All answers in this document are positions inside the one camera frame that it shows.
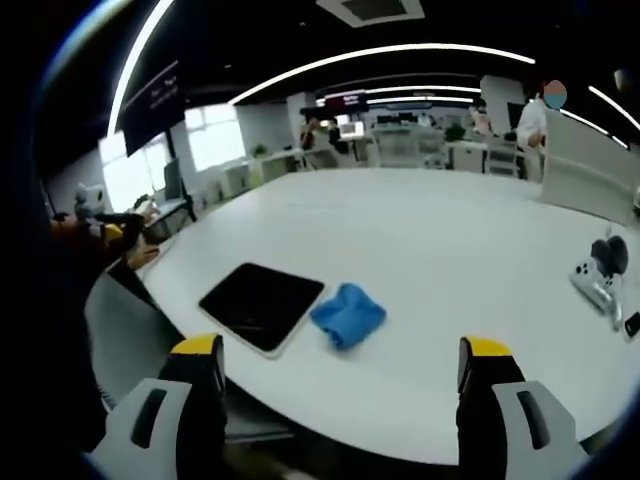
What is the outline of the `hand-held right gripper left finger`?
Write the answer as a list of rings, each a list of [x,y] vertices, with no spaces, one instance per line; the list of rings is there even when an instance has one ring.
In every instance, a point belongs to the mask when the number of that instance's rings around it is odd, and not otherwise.
[[[186,338],[107,415],[88,457],[104,479],[223,479],[225,393],[223,337]]]

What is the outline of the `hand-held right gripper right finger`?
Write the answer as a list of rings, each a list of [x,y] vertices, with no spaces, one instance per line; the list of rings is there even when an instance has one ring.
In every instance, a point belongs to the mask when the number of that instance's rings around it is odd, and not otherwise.
[[[588,462],[573,416],[504,344],[462,337],[457,383],[462,479],[569,479]]]

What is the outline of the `person's left hand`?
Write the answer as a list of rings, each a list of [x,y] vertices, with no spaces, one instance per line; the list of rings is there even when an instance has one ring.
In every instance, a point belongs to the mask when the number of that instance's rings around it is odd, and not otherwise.
[[[138,270],[153,261],[160,253],[156,245],[138,246],[127,253],[126,263],[132,270]]]

